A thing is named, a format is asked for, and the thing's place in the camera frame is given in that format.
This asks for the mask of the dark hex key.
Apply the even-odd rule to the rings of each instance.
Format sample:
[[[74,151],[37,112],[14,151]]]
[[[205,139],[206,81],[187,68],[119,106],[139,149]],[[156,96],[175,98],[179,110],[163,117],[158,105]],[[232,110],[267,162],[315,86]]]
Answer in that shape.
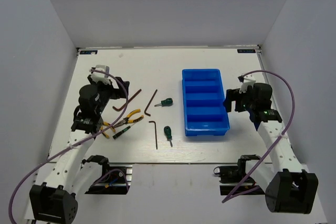
[[[133,96],[129,97],[127,102],[123,104],[120,108],[116,108],[115,106],[113,106],[112,108],[117,112],[122,111],[141,91],[142,89],[139,89]]]
[[[158,150],[158,135],[157,135],[157,127],[156,127],[156,122],[155,121],[149,121],[149,123],[152,123],[154,125],[154,134],[155,134],[155,149]]]
[[[145,114],[146,116],[151,116],[151,114],[148,112],[148,109],[149,109],[149,107],[150,107],[150,105],[151,105],[153,99],[155,98],[157,92],[158,92],[158,89],[156,89],[156,90],[154,91],[154,93],[153,93],[153,95],[151,96],[151,98],[150,98],[148,104],[147,104],[146,107],[145,107],[144,114]]]

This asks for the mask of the yellow long nose pliers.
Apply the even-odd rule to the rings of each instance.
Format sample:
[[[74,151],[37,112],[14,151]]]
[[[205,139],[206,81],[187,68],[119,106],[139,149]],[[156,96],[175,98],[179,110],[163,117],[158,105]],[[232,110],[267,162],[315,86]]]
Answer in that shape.
[[[142,119],[144,119],[144,115],[141,115],[136,119],[131,119],[133,115],[138,114],[140,112],[141,112],[140,109],[136,109],[136,110],[131,111],[125,118],[123,118],[121,121],[116,123],[113,127],[116,128],[116,127],[121,127],[123,125],[140,122]]]

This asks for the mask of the small black green screwdriver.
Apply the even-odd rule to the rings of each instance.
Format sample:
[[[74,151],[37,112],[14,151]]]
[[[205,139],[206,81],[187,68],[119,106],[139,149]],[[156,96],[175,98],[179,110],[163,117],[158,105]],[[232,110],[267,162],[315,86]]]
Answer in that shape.
[[[116,134],[113,136],[113,139],[116,140],[116,139],[119,138],[122,134],[124,134],[125,132],[127,132],[130,128],[131,128],[131,126],[127,126],[126,128],[122,129],[121,131],[119,131],[118,133],[116,133]]]

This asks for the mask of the green stubby screwdriver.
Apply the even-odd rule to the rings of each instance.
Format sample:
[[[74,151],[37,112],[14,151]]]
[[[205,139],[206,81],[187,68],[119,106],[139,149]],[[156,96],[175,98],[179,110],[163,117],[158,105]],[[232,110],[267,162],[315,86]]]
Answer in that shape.
[[[172,144],[172,131],[171,131],[171,128],[169,126],[165,126],[164,127],[164,134],[165,134],[167,140],[169,141],[170,146],[173,147],[173,144]]]
[[[172,98],[166,98],[165,100],[162,100],[160,103],[156,104],[155,107],[162,106],[171,106],[173,104],[173,99]]]

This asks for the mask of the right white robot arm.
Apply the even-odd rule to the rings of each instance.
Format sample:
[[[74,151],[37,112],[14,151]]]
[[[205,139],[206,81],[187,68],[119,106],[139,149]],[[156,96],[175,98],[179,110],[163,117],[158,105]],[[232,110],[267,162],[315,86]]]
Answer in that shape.
[[[236,181],[251,179],[265,193],[271,212],[309,214],[318,188],[318,178],[307,172],[295,157],[289,141],[282,133],[282,118],[271,107],[272,87],[265,83],[242,85],[228,89],[223,103],[230,112],[248,112],[251,122],[262,138],[273,168],[263,163],[260,156],[243,155],[237,169],[229,175]]]

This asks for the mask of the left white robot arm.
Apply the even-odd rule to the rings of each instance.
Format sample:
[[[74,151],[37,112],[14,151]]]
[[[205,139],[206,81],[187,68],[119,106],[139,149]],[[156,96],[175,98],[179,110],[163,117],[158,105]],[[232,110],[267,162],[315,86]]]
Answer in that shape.
[[[40,185],[33,185],[29,198],[34,218],[51,223],[72,223],[78,211],[78,197],[93,182],[110,178],[111,168],[105,157],[95,162],[94,156],[85,159],[103,125],[101,117],[110,100],[127,99],[128,81],[106,74],[88,75],[89,84],[79,90],[78,106],[74,110],[73,123],[67,147],[59,155],[50,174]]]

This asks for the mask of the blue compartment tray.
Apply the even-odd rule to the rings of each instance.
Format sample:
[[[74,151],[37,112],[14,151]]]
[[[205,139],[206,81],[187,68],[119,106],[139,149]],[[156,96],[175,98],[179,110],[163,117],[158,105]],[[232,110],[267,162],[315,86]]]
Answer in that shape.
[[[219,69],[182,70],[186,136],[224,136],[230,129]]]

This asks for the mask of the right blue corner label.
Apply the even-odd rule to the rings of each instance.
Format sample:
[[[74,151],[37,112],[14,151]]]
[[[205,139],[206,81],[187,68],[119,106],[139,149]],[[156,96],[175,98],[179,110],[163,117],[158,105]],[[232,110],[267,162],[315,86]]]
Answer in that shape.
[[[237,49],[239,54],[255,54],[256,51],[254,49]]]

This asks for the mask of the blue corner label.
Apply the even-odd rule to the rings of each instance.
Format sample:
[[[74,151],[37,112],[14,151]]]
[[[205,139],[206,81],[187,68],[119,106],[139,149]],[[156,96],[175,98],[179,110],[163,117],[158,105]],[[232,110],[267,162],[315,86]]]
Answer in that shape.
[[[256,51],[254,49],[237,49],[239,54],[255,54]]]
[[[96,55],[97,53],[97,50],[81,50],[79,52],[80,55]]]

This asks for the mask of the left blue corner label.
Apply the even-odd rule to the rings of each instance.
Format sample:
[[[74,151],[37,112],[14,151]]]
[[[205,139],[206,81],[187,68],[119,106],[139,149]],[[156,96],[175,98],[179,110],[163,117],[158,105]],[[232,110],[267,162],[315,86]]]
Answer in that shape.
[[[97,50],[81,50],[79,52],[80,55],[96,55],[97,53]]]

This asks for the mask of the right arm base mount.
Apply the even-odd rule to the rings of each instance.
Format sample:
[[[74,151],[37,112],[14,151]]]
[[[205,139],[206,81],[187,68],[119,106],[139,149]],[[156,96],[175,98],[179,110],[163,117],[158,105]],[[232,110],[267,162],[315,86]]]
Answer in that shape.
[[[245,165],[247,161],[259,160],[260,156],[254,155],[242,155],[236,165],[217,166],[214,168],[213,173],[219,177],[219,190],[221,196],[226,196],[236,186],[238,182],[246,175]],[[261,188],[257,188],[256,182],[249,177],[245,182],[237,189],[234,194],[242,193],[250,189],[255,189],[249,192],[248,195],[264,195],[264,191]]]

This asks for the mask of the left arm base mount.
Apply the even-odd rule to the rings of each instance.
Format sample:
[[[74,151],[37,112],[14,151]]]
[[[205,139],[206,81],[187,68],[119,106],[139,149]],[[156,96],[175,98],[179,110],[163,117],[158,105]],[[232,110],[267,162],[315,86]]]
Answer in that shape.
[[[107,157],[101,155],[92,155],[82,160],[82,165],[98,164],[98,180],[103,177],[103,180],[97,184],[90,186],[85,194],[91,195],[126,195],[128,186],[131,186],[132,180],[132,165],[115,165],[109,162]]]

